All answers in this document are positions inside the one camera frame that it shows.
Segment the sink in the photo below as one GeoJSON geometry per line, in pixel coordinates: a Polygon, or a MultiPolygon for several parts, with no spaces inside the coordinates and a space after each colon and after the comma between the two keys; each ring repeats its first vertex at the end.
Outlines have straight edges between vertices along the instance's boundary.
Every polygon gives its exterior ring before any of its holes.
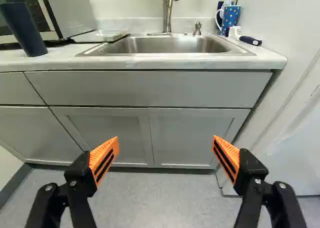
{"type": "Polygon", "coordinates": [[[244,55],[247,50],[215,35],[130,35],[100,44],[77,56],[244,55]]]}

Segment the screw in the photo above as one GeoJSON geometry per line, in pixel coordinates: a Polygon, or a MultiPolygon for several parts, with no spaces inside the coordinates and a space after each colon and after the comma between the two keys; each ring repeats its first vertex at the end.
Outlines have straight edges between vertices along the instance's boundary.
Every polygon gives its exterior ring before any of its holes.
{"type": "Polygon", "coordinates": [[[70,186],[74,186],[75,184],[77,184],[77,182],[76,181],[72,181],[72,182],[70,182],[70,186]]]}
{"type": "Polygon", "coordinates": [[[257,183],[257,184],[261,184],[261,180],[258,179],[258,178],[255,178],[254,182],[257,183]]]}
{"type": "Polygon", "coordinates": [[[51,189],[52,189],[52,185],[47,185],[44,190],[45,190],[46,192],[48,192],[48,191],[50,191],[51,189]]]}
{"type": "Polygon", "coordinates": [[[283,184],[283,183],[279,183],[279,186],[280,186],[282,189],[287,188],[287,187],[285,186],[285,184],[283,184]]]}

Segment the toothbrush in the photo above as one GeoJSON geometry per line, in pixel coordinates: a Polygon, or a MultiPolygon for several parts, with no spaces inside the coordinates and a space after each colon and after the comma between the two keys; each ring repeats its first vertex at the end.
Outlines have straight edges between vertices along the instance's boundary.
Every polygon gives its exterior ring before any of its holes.
{"type": "Polygon", "coordinates": [[[234,38],[235,40],[240,40],[242,42],[249,43],[254,46],[260,46],[262,44],[262,40],[241,35],[241,26],[233,26],[229,29],[229,37],[234,38]]]}

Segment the mug handle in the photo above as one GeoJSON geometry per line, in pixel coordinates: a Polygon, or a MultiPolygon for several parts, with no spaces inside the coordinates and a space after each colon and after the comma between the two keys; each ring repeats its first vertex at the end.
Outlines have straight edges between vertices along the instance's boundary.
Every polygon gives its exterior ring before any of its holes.
{"type": "Polygon", "coordinates": [[[222,27],[220,27],[220,25],[219,25],[219,23],[218,23],[218,20],[217,20],[217,14],[218,14],[218,12],[220,12],[220,11],[222,11],[222,9],[221,8],[219,8],[217,11],[216,11],[216,13],[215,13],[215,23],[216,23],[216,25],[218,26],[218,28],[220,29],[220,32],[222,31],[222,27]]]}

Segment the orange gripper pad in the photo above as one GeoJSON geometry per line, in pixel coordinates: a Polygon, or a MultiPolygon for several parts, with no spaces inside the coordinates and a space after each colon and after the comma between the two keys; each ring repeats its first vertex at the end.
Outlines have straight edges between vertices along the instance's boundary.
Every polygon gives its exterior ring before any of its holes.
{"type": "Polygon", "coordinates": [[[111,163],[114,161],[118,153],[118,137],[111,138],[90,152],[89,167],[92,171],[97,187],[109,170],[111,163]]]}
{"type": "Polygon", "coordinates": [[[224,139],[213,136],[212,152],[218,158],[226,175],[235,183],[239,171],[239,149],[224,139]]]}

